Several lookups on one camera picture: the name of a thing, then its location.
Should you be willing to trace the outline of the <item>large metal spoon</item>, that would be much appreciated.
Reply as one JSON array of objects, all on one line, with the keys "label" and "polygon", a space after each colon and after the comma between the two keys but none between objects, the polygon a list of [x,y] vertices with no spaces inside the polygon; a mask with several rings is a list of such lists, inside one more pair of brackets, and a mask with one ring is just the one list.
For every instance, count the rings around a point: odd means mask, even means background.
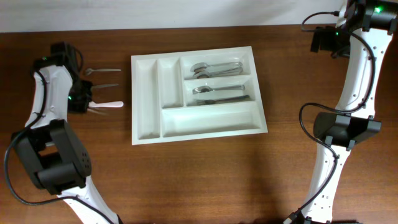
[{"label": "large metal spoon", "polygon": [[196,78],[196,79],[211,78],[211,77],[218,77],[218,76],[227,75],[227,74],[230,74],[230,73],[237,73],[239,75],[242,72],[243,72],[243,68],[242,67],[231,68],[231,69],[228,69],[228,70],[220,70],[220,71],[216,71],[216,72],[208,72],[208,71],[204,70],[204,71],[195,73],[193,75],[193,78]]},{"label": "large metal spoon", "polygon": [[216,68],[236,68],[236,67],[242,67],[243,63],[242,62],[226,62],[226,63],[217,63],[217,64],[208,64],[206,62],[200,62],[194,64],[190,71],[194,73],[198,73],[201,71],[206,70],[207,68],[211,69],[216,69]]}]

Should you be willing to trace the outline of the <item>metal fork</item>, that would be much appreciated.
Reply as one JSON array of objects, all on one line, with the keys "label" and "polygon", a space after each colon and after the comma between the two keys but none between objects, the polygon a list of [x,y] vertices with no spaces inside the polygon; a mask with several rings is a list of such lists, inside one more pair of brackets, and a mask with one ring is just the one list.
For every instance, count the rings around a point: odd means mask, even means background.
[{"label": "metal fork", "polygon": [[214,100],[196,100],[196,103],[198,106],[214,105],[217,103],[229,102],[229,101],[240,101],[240,100],[246,100],[249,98],[250,98],[249,95],[243,95],[243,96],[235,96],[235,97],[231,97],[231,98],[220,98],[220,99],[214,99]]},{"label": "metal fork", "polygon": [[192,94],[196,95],[199,93],[206,93],[211,91],[223,91],[223,90],[245,90],[246,87],[244,85],[233,85],[233,86],[224,86],[224,87],[210,87],[210,86],[199,86],[192,90]]}]

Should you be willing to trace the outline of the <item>metal kitchen tongs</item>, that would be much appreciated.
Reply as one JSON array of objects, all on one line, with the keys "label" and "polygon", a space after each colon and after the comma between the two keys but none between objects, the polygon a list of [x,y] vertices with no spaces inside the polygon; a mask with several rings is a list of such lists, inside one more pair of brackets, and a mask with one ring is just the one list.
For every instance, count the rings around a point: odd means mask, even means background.
[{"label": "metal kitchen tongs", "polygon": [[88,108],[86,111],[90,112],[90,113],[100,114],[100,115],[103,115],[103,116],[108,116],[109,115],[106,112],[103,112],[103,111],[100,111],[100,110],[96,110],[96,109],[92,109],[92,108]]}]

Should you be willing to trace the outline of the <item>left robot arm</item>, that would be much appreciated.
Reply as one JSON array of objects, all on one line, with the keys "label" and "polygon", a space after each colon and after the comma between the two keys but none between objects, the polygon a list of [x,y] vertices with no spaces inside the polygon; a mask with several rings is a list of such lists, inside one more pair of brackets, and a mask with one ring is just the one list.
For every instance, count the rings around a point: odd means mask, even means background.
[{"label": "left robot arm", "polygon": [[[69,113],[86,113],[93,84],[82,80],[83,55],[67,42],[50,46],[50,56],[34,61],[32,111],[24,128],[11,137],[4,155],[4,174],[11,194],[23,204],[65,202],[83,223],[121,223],[105,203],[91,178],[91,159],[68,124]],[[20,197],[9,178],[8,159],[15,150],[32,183],[52,199],[29,202]]]}]

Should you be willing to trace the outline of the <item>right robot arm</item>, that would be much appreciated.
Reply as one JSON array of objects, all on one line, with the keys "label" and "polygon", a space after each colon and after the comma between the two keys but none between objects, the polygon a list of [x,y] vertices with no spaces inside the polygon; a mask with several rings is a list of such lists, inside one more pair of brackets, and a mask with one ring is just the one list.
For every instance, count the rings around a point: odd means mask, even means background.
[{"label": "right robot arm", "polygon": [[303,205],[285,223],[331,223],[333,201],[344,164],[355,145],[381,130],[374,119],[377,82],[386,50],[397,30],[394,1],[345,1],[333,26],[316,27],[312,52],[327,50],[349,60],[345,84],[335,108],[321,108],[307,136],[317,144],[317,159]]}]

